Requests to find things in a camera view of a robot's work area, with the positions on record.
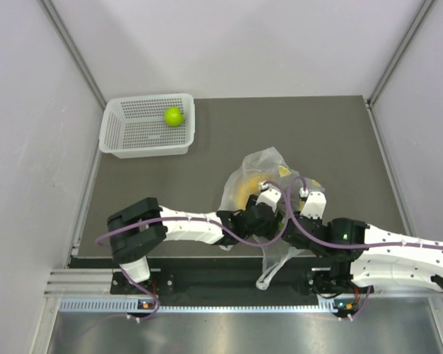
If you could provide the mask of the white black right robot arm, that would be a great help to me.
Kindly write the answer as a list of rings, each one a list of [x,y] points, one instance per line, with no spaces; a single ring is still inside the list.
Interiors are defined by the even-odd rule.
[[[427,288],[443,293],[443,242],[419,240],[350,218],[328,223],[295,213],[282,236],[290,246],[325,259],[325,271],[309,271],[311,289]]]

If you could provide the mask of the yellow banana bunch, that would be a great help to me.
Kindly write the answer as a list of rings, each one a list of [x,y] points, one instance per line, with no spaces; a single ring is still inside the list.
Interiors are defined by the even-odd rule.
[[[270,179],[271,176],[267,174],[252,174],[249,176],[244,176],[235,190],[235,209],[245,209],[248,198],[251,195],[259,194],[259,184]]]

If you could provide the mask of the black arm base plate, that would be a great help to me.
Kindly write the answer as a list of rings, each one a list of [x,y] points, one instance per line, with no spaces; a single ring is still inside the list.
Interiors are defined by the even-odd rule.
[[[319,298],[335,299],[365,291],[352,282],[328,281],[296,270],[281,271],[267,290],[256,288],[253,270],[163,269],[148,280],[128,279],[117,271],[112,277],[112,295],[143,295],[148,291],[161,305],[313,305]]]

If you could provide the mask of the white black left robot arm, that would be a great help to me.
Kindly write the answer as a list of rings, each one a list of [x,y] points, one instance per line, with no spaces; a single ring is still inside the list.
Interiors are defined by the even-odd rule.
[[[187,213],[161,206],[156,198],[145,198],[109,216],[106,221],[111,255],[128,275],[127,283],[136,292],[152,286],[147,255],[165,241],[194,241],[231,249],[249,242],[251,236],[271,244],[282,234],[284,215],[278,210],[281,192],[269,188],[251,195],[244,209],[219,210],[207,214]]]

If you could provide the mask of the green apple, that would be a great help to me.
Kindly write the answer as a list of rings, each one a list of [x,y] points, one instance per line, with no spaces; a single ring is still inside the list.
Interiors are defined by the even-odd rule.
[[[164,113],[164,118],[167,125],[171,127],[178,127],[185,121],[181,109],[176,106],[167,108]]]

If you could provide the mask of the clear plastic bag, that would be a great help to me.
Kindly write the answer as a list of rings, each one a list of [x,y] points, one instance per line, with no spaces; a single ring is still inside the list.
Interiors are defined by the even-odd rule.
[[[286,207],[281,193],[299,172],[288,167],[283,156],[274,147],[245,156],[241,166],[233,172],[224,185],[220,210],[246,210],[250,196],[260,196],[261,201],[280,212]],[[265,291],[285,263],[302,253],[284,240],[263,246],[261,276],[256,280],[257,289]]]

